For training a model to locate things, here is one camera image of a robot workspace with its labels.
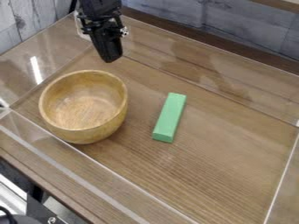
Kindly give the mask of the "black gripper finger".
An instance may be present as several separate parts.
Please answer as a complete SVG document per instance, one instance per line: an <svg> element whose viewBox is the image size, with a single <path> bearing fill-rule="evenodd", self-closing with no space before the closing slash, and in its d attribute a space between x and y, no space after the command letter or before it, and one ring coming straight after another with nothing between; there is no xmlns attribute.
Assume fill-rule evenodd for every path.
<svg viewBox="0 0 299 224"><path fill-rule="evenodd" d="M91 40L100 58L107 63L114 62L119 58L118 37L106 33L94 33Z"/></svg>
<svg viewBox="0 0 299 224"><path fill-rule="evenodd" d="M119 32L116 34L116 60L123 56L123 45L122 45L123 34Z"/></svg>

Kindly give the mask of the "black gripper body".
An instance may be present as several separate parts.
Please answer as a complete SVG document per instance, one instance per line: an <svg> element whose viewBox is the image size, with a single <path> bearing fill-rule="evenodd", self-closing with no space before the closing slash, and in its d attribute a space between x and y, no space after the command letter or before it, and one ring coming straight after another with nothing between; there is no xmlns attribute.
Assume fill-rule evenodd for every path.
<svg viewBox="0 0 299 224"><path fill-rule="evenodd" d="M79 0L78 19L84 34L91 34L96 28L106 28L120 37L128 34L123 25L122 0Z"/></svg>

